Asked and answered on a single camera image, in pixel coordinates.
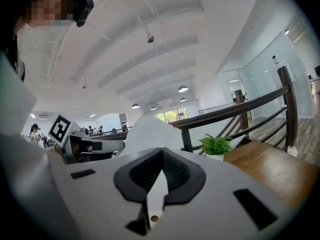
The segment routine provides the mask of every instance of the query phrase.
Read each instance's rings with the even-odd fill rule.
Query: floor
[[[299,158],[320,167],[320,96],[315,95],[313,101],[315,117],[314,119],[298,119],[295,147],[298,151]],[[252,131],[250,136],[261,140],[274,131],[284,120],[283,118],[275,118],[262,127]],[[285,133],[286,126],[268,139],[266,143],[274,145]],[[282,149],[284,146],[285,141],[282,141],[278,147]]]

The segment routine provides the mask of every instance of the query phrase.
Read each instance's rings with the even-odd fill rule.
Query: desk
[[[230,151],[224,161],[272,189],[289,207],[304,201],[320,176],[315,165],[258,141]]]

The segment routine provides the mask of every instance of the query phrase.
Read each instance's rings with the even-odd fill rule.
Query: black rubber pad
[[[88,175],[91,175],[91,174],[95,174],[96,172],[92,169],[88,169],[88,170],[82,170],[82,171],[77,171],[77,172],[73,172],[73,173],[70,173],[72,179],[79,179],[79,178],[82,178],[82,177],[85,177],[85,176],[88,176]]]
[[[239,189],[233,194],[260,230],[277,220],[277,217],[248,189]]]

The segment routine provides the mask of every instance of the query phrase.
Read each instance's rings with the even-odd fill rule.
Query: green plant
[[[208,133],[205,135],[209,137],[199,139],[199,141],[203,144],[201,149],[208,155],[225,156],[232,149],[229,145],[231,138],[214,138]]]

